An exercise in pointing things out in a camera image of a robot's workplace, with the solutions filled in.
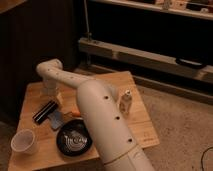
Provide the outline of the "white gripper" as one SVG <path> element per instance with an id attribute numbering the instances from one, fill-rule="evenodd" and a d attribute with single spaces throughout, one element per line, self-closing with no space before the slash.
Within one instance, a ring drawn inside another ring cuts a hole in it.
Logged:
<path id="1" fill-rule="evenodd" d="M 52 100 L 57 104 L 63 103 L 61 92 L 57 87 L 55 88 L 43 87 L 41 91 L 41 97 L 44 98 L 45 100 Z"/>

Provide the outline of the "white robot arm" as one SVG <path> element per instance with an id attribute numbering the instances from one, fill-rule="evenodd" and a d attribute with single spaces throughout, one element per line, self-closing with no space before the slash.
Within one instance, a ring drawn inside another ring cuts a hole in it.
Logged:
<path id="1" fill-rule="evenodd" d="M 36 67 L 47 92 L 57 82 L 76 88 L 76 102 L 106 171 L 155 171 L 119 111 L 117 89 L 100 79 L 63 70 L 58 59 Z"/>

